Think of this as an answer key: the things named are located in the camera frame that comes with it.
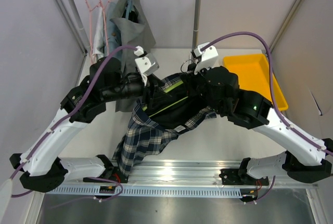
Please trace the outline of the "green plastic hanger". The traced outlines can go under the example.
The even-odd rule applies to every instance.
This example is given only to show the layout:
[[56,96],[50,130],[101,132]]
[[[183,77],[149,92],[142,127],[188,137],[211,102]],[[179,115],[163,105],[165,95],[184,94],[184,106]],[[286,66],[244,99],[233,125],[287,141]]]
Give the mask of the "green plastic hanger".
[[156,88],[149,95],[145,113],[153,117],[188,98],[186,86],[182,80],[165,89]]

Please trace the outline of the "grey pleated skirt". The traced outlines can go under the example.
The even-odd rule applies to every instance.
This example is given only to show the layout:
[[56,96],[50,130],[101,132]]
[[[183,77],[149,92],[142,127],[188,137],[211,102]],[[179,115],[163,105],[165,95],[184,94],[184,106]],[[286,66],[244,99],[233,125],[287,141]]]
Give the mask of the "grey pleated skirt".
[[[149,23],[143,12],[140,0],[131,0],[131,12],[137,14],[137,22],[126,16],[127,0],[118,0],[115,4],[111,14],[110,22],[114,23],[118,30],[120,30],[121,45],[141,46],[145,51],[150,52],[156,44],[153,33],[150,29]],[[124,75],[136,72],[135,55],[132,50],[122,50],[121,56],[121,70]],[[123,99],[116,101],[116,112],[131,112],[135,99]]]

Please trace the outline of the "plaid checked shirt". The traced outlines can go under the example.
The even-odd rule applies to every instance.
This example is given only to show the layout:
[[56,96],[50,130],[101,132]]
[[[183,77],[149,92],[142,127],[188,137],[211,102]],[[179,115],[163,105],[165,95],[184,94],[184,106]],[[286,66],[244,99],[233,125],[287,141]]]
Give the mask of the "plaid checked shirt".
[[[181,80],[179,73],[165,77],[165,89]],[[199,97],[187,98],[169,109],[149,117],[146,105],[137,100],[127,131],[117,145],[113,160],[118,164],[120,173],[127,177],[131,169],[142,162],[144,157],[158,155],[180,135],[197,128],[204,120],[216,118],[216,113]]]

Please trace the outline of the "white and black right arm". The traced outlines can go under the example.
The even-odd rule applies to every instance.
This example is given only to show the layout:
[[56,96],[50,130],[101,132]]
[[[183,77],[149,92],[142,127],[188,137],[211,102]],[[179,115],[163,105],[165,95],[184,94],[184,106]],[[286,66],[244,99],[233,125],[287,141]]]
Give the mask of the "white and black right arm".
[[302,183],[315,183],[331,176],[330,138],[317,139],[279,116],[272,103],[255,91],[239,87],[238,76],[225,67],[183,73],[187,94],[197,96],[220,117],[252,129],[275,141],[285,152],[261,159],[245,158],[238,169],[238,180],[250,184],[270,176],[288,176]]

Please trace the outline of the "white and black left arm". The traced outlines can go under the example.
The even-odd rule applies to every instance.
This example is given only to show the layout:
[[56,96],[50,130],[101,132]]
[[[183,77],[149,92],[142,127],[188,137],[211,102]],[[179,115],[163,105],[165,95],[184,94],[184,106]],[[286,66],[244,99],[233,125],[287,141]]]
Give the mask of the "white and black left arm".
[[50,192],[67,181],[124,181],[120,167],[104,154],[91,158],[60,158],[68,143],[96,116],[106,111],[107,102],[135,99],[148,94],[159,64],[151,55],[135,57],[134,71],[124,74],[121,62],[103,57],[89,68],[79,86],[70,90],[60,104],[53,121],[40,139],[25,153],[14,153],[10,162],[28,191]]

